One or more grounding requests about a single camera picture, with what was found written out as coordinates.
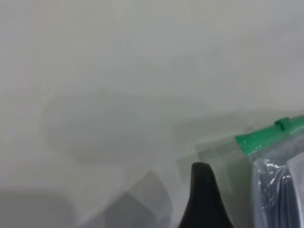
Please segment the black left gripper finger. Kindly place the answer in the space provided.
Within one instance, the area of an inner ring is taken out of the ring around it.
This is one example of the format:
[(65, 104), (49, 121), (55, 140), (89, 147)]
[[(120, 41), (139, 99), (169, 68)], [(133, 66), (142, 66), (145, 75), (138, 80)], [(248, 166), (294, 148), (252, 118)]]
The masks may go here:
[(191, 166), (190, 197), (180, 228), (232, 228), (211, 166), (195, 162)]

